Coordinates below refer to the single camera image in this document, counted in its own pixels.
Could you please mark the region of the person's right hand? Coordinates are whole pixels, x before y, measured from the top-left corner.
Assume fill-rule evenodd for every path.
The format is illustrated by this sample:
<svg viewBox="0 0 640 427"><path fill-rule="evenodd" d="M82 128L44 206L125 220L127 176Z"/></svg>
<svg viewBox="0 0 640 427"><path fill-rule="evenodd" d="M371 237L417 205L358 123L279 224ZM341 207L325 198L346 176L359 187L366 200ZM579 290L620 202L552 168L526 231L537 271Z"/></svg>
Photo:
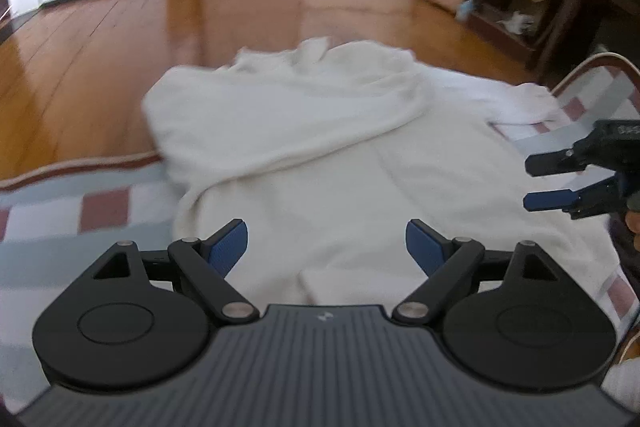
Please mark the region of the person's right hand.
<svg viewBox="0 0 640 427"><path fill-rule="evenodd" d="M634 234L634 249L640 251L640 212L628 210L625 222L629 231Z"/></svg>

